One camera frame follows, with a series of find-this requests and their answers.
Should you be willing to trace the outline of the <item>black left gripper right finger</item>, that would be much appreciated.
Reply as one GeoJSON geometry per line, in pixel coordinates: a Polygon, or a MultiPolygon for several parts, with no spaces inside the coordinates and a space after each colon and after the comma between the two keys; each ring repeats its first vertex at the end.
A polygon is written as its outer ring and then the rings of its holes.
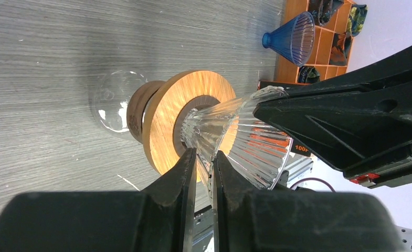
{"type": "Polygon", "coordinates": [[[403,251],[391,217],[359,193],[259,190],[213,159],[216,251],[403,251]]]}

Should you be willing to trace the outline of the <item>glass carafe with brown collar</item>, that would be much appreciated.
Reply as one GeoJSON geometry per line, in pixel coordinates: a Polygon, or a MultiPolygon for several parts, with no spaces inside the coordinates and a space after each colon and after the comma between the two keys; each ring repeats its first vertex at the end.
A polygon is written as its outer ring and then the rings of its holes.
{"type": "Polygon", "coordinates": [[[164,84],[136,70],[115,70],[89,87],[90,111],[110,134],[142,143],[148,104],[164,84]]]}

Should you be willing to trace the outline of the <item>clear glass dripper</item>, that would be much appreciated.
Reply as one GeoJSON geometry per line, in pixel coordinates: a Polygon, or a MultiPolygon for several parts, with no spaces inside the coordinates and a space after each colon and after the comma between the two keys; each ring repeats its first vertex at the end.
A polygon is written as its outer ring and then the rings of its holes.
{"type": "Polygon", "coordinates": [[[181,139],[195,148],[199,176],[212,185],[212,160],[219,151],[232,167],[259,189],[271,190],[284,171],[292,138],[257,119],[259,103],[286,96],[281,87],[268,86],[249,96],[190,112],[181,127],[181,139]]]}

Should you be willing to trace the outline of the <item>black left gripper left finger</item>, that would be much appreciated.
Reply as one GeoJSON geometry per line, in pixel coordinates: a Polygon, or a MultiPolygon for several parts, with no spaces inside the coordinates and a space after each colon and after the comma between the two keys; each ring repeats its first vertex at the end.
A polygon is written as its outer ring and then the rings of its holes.
{"type": "Polygon", "coordinates": [[[0,251],[191,251],[196,149],[141,191],[30,192],[0,214],[0,251]]]}

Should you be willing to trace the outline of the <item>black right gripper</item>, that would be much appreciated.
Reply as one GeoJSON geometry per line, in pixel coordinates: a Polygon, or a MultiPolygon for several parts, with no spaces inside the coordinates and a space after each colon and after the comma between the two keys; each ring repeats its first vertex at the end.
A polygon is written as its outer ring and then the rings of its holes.
{"type": "Polygon", "coordinates": [[[412,183],[412,46],[257,105],[254,116],[369,189],[412,183]]]}

